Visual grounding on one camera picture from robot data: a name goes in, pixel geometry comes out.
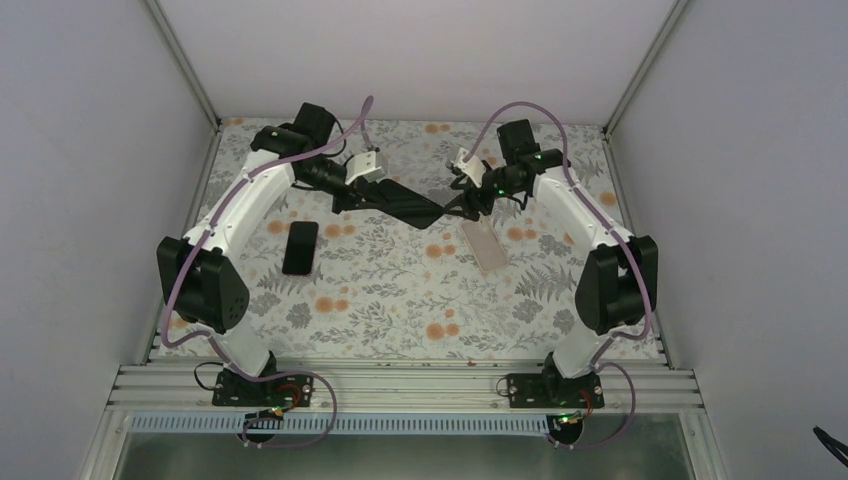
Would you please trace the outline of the left aluminium corner post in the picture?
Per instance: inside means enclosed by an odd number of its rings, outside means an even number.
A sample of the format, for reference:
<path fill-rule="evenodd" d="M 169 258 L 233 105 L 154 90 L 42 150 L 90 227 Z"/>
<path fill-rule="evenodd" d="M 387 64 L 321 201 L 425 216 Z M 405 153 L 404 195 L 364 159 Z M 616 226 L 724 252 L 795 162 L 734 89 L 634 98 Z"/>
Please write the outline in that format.
<path fill-rule="evenodd" d="M 174 61 L 196 105 L 200 108 L 203 117 L 215 132 L 219 131 L 221 118 L 217 114 L 185 49 L 181 45 L 176 30 L 170 22 L 162 3 L 158 0 L 142 0 L 141 3 L 150 15 L 155 29 L 162 38 L 170 57 Z"/>

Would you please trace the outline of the cream phone case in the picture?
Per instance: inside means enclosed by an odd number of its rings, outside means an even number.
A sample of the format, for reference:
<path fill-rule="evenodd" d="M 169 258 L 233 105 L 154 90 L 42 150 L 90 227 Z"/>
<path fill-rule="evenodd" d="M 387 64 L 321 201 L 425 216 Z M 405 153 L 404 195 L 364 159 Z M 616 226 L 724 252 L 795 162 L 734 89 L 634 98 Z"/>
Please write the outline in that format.
<path fill-rule="evenodd" d="M 471 253 L 483 273 L 489 273 L 509 264 L 506 252 L 491 223 L 485 217 L 478 221 L 465 220 L 460 229 Z"/>

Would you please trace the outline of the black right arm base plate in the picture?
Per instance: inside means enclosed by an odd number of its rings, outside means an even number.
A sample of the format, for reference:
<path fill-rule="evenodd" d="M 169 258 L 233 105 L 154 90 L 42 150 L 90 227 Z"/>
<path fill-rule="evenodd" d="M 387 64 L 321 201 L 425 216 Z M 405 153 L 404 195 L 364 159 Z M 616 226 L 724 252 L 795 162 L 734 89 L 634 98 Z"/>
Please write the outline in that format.
<path fill-rule="evenodd" d="M 597 374 L 576 379 L 541 373 L 512 373 L 496 383 L 496 392 L 507 398 L 513 409 L 602 408 L 603 388 Z"/>

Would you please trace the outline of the magenta phone black screen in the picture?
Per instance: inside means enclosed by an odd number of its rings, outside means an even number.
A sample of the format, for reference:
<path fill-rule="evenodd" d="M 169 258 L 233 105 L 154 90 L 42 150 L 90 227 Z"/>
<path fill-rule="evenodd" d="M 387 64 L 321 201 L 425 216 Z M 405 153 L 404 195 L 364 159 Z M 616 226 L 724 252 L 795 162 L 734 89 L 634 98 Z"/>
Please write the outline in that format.
<path fill-rule="evenodd" d="M 281 266 L 284 275 L 307 276 L 313 270 L 319 225 L 296 221 L 290 225 Z"/>

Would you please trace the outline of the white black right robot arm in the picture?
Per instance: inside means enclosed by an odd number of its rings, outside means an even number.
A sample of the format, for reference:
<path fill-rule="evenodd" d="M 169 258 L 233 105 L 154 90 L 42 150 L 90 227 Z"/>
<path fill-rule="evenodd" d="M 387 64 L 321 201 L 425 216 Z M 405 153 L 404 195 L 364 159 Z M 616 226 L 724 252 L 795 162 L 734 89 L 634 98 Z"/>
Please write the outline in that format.
<path fill-rule="evenodd" d="M 564 148 L 543 149 L 527 120 L 496 130 L 505 165 L 493 168 L 459 147 L 447 161 L 458 196 L 445 211 L 467 220 L 490 214 L 498 199 L 525 205 L 533 198 L 550 210 L 585 255 L 574 294 L 580 325 L 544 360 L 541 391 L 555 407 L 580 393 L 580 382 L 600 371 L 600 358 L 619 339 L 652 332 L 659 250 L 602 210 L 578 183 Z"/>

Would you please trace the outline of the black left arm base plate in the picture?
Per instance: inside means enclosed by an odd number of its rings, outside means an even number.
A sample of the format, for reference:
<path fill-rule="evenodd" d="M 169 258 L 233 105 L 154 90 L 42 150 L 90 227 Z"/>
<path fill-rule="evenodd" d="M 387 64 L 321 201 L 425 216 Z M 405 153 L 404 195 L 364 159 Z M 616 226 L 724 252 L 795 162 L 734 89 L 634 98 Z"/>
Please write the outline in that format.
<path fill-rule="evenodd" d="M 308 407 L 313 387 L 314 378 L 308 375 L 289 375 L 257 383 L 224 369 L 216 378 L 211 404 L 216 407 Z"/>

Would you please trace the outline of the aluminium front rail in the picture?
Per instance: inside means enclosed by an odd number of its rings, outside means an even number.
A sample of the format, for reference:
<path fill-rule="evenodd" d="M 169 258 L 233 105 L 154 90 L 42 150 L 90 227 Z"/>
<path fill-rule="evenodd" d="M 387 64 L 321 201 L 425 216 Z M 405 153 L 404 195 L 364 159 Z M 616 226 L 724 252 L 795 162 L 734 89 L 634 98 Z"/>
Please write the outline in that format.
<path fill-rule="evenodd" d="M 304 365 L 329 381 L 342 413 L 506 413 L 504 376 L 535 373 L 534 361 L 315 360 Z M 699 411 L 704 401 L 691 370 L 663 363 L 626 361 L 630 380 L 609 367 L 601 375 L 605 412 L 625 413 L 634 399 L 640 413 Z M 210 411 L 218 374 L 186 358 L 119 368 L 108 396 L 110 410 Z"/>

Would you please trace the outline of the right aluminium corner post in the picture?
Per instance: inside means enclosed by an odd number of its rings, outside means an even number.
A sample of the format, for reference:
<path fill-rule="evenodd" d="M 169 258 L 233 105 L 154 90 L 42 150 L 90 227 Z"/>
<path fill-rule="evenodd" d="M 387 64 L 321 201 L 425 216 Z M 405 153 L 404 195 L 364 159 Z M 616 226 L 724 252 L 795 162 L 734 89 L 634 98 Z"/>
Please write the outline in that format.
<path fill-rule="evenodd" d="M 658 56 L 662 53 L 678 23 L 684 16 L 690 4 L 689 0 L 675 0 L 665 16 L 659 30 L 649 44 L 645 55 L 639 62 L 633 76 L 628 82 L 623 94 L 616 103 L 611 115 L 603 126 L 604 138 L 610 142 L 623 120 L 627 109 L 634 100 L 647 76 L 649 75 Z"/>

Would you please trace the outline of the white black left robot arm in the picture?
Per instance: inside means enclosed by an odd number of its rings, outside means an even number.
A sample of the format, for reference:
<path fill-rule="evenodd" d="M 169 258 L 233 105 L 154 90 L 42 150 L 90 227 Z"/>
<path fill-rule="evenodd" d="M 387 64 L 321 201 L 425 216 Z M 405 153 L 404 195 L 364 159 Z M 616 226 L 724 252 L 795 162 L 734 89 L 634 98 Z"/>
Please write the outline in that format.
<path fill-rule="evenodd" d="M 295 183 L 295 172 L 357 132 L 364 132 L 374 98 L 365 98 L 359 115 L 338 137 L 336 119 L 322 107 L 304 104 L 292 123 L 257 132 L 238 175 L 209 213 L 179 238 L 157 247 L 165 306 L 163 346 L 176 348 L 206 340 L 224 366 L 241 376 L 239 392 L 255 405 L 278 391 L 272 354 L 244 321 L 249 290 L 238 262 L 243 247 L 270 206 Z"/>

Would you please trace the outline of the black object at edge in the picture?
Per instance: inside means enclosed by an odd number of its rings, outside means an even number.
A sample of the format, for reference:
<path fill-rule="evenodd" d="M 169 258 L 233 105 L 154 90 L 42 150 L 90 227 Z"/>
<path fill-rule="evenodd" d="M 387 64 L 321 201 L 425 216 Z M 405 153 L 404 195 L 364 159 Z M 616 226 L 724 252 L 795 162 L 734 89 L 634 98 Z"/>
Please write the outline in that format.
<path fill-rule="evenodd" d="M 824 446 L 824 448 L 843 466 L 848 467 L 847 445 L 832 437 L 819 426 L 814 426 L 812 431 L 816 439 Z"/>

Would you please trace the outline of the floral patterned table mat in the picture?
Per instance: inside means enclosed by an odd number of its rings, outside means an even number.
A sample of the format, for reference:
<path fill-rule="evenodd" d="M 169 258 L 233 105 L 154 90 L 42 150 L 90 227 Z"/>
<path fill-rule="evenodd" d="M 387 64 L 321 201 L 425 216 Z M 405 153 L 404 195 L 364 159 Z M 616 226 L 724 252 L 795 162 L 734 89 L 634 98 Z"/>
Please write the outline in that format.
<path fill-rule="evenodd" d="M 289 120 L 223 120 L 199 215 L 240 170 L 254 135 Z M 445 160 L 471 146 L 482 123 L 369 120 L 392 179 L 439 204 L 458 192 Z M 577 179 L 616 220 L 622 215 L 600 127 L 571 125 L 568 155 Z M 292 189 L 275 201 L 241 251 L 250 288 L 244 317 L 278 358 L 541 360 L 578 333 L 574 291 L 582 254 L 552 210 L 496 202 L 487 217 L 507 265 L 483 272 L 462 220 L 418 230 L 375 211 L 334 214 L 331 197 Z M 312 273 L 283 274 L 295 221 L 320 227 Z"/>

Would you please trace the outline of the aluminium corner post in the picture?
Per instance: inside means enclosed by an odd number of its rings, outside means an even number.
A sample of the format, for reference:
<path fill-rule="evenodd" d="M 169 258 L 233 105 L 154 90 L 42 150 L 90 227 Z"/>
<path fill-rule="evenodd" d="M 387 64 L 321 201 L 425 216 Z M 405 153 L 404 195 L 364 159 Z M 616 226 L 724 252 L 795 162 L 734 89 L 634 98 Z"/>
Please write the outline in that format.
<path fill-rule="evenodd" d="M 647 76 L 649 75 L 658 56 L 662 53 L 678 23 L 684 16 L 690 4 L 689 0 L 675 0 L 665 16 L 659 30 L 649 44 L 645 55 L 639 62 L 633 76 L 628 82 L 623 94 L 616 103 L 611 115 L 603 126 L 604 138 L 610 142 L 623 120 L 627 109 L 634 100 Z"/>
<path fill-rule="evenodd" d="M 181 45 L 176 30 L 170 22 L 162 3 L 158 0 L 142 0 L 141 3 L 150 15 L 155 29 L 162 38 L 170 57 L 174 61 L 196 105 L 200 108 L 203 117 L 215 132 L 219 131 L 221 118 L 217 114 L 185 49 Z"/>

